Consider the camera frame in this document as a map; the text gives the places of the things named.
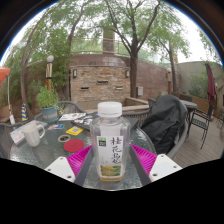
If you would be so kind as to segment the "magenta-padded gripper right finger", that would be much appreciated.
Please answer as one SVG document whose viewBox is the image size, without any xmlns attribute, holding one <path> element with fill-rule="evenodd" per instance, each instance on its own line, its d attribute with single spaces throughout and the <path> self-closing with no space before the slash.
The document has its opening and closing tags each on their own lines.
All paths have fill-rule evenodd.
<svg viewBox="0 0 224 224">
<path fill-rule="evenodd" d="M 139 146 L 130 145 L 129 151 L 143 186 L 181 170 L 165 154 L 155 155 Z"/>
</svg>

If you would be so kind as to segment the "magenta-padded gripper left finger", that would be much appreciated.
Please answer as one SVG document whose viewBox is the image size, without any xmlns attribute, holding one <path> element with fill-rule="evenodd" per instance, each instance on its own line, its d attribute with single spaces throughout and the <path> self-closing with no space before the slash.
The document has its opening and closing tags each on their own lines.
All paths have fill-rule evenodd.
<svg viewBox="0 0 224 224">
<path fill-rule="evenodd" d="M 88 146 L 69 157 L 58 157 L 46 168 L 46 171 L 82 186 L 92 159 L 93 149 L 91 146 Z"/>
</svg>

